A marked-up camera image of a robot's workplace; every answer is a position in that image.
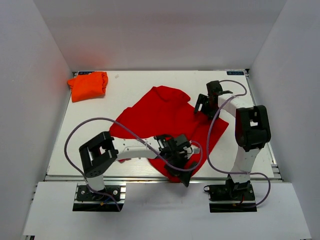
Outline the red t-shirt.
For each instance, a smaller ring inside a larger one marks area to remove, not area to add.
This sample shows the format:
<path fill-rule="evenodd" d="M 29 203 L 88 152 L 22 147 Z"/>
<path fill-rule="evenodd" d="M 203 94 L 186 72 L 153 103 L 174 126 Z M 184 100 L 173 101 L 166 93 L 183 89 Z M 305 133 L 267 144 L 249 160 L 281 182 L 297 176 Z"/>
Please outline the red t-shirt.
<path fill-rule="evenodd" d="M 133 138 L 120 126 L 124 125 L 143 139 L 163 134 L 172 137 L 184 134 L 188 140 L 212 151 L 229 124 L 220 118 L 212 121 L 202 112 L 194 113 L 190 99 L 182 90 L 154 86 L 117 117 L 109 132 L 113 137 Z"/>

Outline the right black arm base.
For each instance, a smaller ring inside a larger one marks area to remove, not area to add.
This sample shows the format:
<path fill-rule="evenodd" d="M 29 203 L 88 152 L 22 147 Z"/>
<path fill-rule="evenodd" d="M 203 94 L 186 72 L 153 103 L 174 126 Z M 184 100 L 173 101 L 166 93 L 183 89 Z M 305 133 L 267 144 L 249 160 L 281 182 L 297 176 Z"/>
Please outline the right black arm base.
<path fill-rule="evenodd" d="M 209 196 L 210 213 L 253 213 L 257 212 L 256 198 L 252 185 L 248 189 L 229 191 L 225 184 L 203 187 Z"/>

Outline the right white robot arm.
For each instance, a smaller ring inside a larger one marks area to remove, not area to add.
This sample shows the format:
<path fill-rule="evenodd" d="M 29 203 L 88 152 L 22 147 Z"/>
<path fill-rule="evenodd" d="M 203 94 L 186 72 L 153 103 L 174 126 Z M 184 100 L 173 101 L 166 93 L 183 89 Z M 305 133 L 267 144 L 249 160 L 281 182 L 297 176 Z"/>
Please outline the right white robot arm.
<path fill-rule="evenodd" d="M 213 169 L 228 175 L 225 187 L 226 195 L 236 200 L 243 195 L 250 186 L 250 175 L 259 152 L 271 140 L 271 130 L 267 108 L 264 105 L 253 105 L 243 101 L 247 94 L 234 94 L 230 90 L 223 90 L 223 80 L 215 80 L 206 84 L 207 95 L 200 94 L 196 101 L 194 113 L 200 110 L 212 120 L 206 139 L 206 154 L 210 154 L 210 135 L 215 121 L 221 110 L 227 111 L 235 118 L 235 140 L 238 145 L 235 161 L 231 171 Z"/>

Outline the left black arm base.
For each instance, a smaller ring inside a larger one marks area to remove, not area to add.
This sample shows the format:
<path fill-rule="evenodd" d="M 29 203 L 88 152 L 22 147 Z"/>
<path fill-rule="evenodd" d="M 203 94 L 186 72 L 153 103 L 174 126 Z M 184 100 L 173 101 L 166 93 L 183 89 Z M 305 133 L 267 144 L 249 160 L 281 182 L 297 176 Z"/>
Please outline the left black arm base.
<path fill-rule="evenodd" d="M 120 212 L 125 202 L 125 186 L 105 185 L 105 192 L 111 197 L 91 192 L 86 185 L 78 185 L 75 191 L 73 212 Z"/>

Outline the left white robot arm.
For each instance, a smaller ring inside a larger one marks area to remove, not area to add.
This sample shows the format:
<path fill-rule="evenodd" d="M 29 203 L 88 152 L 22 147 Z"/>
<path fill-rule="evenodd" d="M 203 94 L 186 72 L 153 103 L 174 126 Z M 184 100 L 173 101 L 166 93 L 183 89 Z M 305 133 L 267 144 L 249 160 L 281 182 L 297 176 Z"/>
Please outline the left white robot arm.
<path fill-rule="evenodd" d="M 200 148 L 191 144 L 184 134 L 172 137 L 168 134 L 138 139 L 113 137 L 108 131 L 101 132 L 79 148 L 84 176 L 89 185 L 88 193 L 99 200 L 105 196 L 103 175 L 115 161 L 133 158 L 157 159 L 163 157 L 164 169 L 172 177 L 177 177 L 185 187 L 189 186 L 193 171 L 197 165 L 193 161 L 189 167 L 189 159 L 201 152 Z"/>

